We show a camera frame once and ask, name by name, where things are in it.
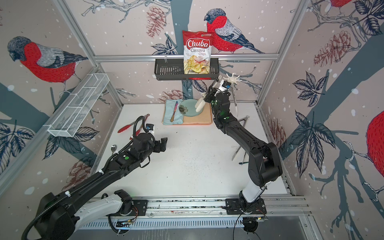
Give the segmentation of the black steel tongs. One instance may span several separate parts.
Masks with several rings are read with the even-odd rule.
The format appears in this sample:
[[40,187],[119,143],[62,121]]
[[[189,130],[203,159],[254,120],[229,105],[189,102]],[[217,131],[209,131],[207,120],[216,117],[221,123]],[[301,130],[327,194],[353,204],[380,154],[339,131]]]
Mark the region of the black steel tongs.
[[231,90],[231,94],[232,94],[234,105],[235,105],[236,117],[238,117],[238,115],[239,115],[238,103],[237,103],[237,100],[236,100],[236,95],[235,95],[234,87],[231,87],[230,90]]

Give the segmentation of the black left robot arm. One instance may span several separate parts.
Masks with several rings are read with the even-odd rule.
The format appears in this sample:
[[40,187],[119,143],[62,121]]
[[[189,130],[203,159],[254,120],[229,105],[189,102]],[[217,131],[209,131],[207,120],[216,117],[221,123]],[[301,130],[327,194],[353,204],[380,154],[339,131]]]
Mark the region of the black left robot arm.
[[42,240],[67,240],[84,225],[102,216],[132,209],[132,197],[124,190],[93,203],[89,201],[109,185],[141,167],[152,153],[164,152],[167,138],[156,140],[149,130],[133,133],[132,140],[113,153],[104,167],[80,184],[57,195],[48,193],[40,200],[35,218],[27,225],[21,238],[26,240],[35,228]]

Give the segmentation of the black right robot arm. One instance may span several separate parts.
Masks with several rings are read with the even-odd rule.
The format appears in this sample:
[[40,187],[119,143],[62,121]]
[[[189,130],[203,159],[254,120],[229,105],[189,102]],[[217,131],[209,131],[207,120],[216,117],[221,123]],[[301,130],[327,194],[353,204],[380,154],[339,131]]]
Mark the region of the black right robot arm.
[[269,183],[283,174],[279,151],[274,143],[265,143],[246,130],[230,113],[230,93],[209,87],[204,101],[211,104],[216,127],[235,140],[249,156],[250,181],[240,192],[240,201],[246,205],[256,202]]

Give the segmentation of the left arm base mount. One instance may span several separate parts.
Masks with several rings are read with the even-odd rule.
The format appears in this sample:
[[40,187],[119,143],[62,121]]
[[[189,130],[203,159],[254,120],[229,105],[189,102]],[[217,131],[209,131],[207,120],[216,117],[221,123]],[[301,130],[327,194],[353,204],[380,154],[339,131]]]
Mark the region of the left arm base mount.
[[117,190],[114,192],[117,195],[117,200],[122,202],[120,209],[113,214],[110,214],[112,217],[141,217],[145,216],[148,208],[148,200],[143,199],[133,199],[126,191]]

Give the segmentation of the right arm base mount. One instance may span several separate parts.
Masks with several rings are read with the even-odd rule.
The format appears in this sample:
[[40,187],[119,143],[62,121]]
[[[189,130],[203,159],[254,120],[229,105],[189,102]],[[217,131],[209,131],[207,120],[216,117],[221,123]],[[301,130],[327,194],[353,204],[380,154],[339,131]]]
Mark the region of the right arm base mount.
[[265,202],[261,197],[257,197],[256,200],[247,202],[246,198],[241,191],[237,199],[226,199],[225,206],[222,209],[227,211],[227,215],[240,215],[254,214],[254,215],[266,215],[267,210]]

